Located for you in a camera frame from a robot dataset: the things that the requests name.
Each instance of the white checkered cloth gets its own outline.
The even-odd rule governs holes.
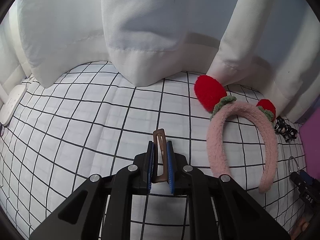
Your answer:
[[[110,62],[93,62],[63,74],[48,89],[34,78],[25,80],[27,93],[0,138],[0,204],[21,235],[27,239],[91,174],[108,176],[131,164],[158,128],[175,152],[212,175],[205,141],[210,114],[193,88],[198,75],[180,72],[136,88]],[[263,98],[240,85],[227,90],[252,104]],[[235,180],[289,231],[304,211],[288,178],[290,156],[306,167],[300,136],[291,143],[278,136],[277,173],[266,194],[258,193],[265,150],[256,127],[233,116],[223,140]],[[133,197],[131,219],[131,240],[189,239],[186,197],[172,196],[166,182],[153,184],[148,196]]]

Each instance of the red pom-pom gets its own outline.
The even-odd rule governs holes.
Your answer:
[[[212,112],[214,106],[219,103],[220,99],[227,96],[227,92],[223,86],[214,78],[207,75],[202,75],[197,78],[195,94],[208,112]]]
[[[271,113],[273,113],[273,120],[272,122],[274,121],[274,119],[276,118],[276,108],[275,106],[273,105],[273,103],[271,103],[270,100],[268,99],[261,99],[258,103],[257,103],[257,106],[262,106],[262,108],[264,110],[269,110],[271,111]]]

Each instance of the pink headband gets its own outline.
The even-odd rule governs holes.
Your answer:
[[[200,76],[195,83],[195,93],[199,101],[208,109],[212,109],[212,106],[216,106],[213,111],[213,117],[211,119],[208,133],[207,133],[207,152],[210,163],[210,168],[215,177],[219,177],[222,174],[228,174],[231,176],[228,161],[223,150],[222,145],[222,131],[225,120],[231,115],[239,115],[244,117],[255,124],[260,131],[266,149],[266,164],[264,166],[263,174],[260,180],[259,192],[264,193],[271,188],[273,179],[276,174],[277,160],[278,160],[278,149],[277,140],[274,129],[270,120],[266,117],[266,112],[272,112],[273,118],[275,117],[275,109],[272,103],[268,100],[261,100],[257,106],[267,106],[266,108],[251,105],[245,102],[229,102],[223,103],[223,100],[230,99],[224,96],[226,92],[223,92],[220,88],[220,84],[213,78],[208,76]],[[216,94],[212,95],[212,91],[206,92],[205,89],[215,88],[218,90],[218,99]]]

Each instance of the green knitted leaf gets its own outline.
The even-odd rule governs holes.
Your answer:
[[[274,115],[270,110],[264,110],[262,106],[258,106],[258,109],[266,115],[270,122],[272,122]]]
[[[220,99],[219,103],[217,103],[214,108],[210,120],[212,117],[226,104],[236,101],[237,98],[234,96],[226,96]]]

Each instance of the plush headband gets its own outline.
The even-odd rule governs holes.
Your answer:
[[[266,99],[256,106],[246,102],[236,102],[236,98],[227,96],[222,85],[210,76],[199,76],[195,83],[195,94],[204,108],[212,112],[207,133],[207,152],[214,176],[231,176],[227,158],[222,145],[222,130],[227,117],[237,114],[255,124],[260,131],[266,148],[266,165],[260,180],[259,192],[270,189],[278,160],[277,140],[270,121],[276,116],[275,107]]]

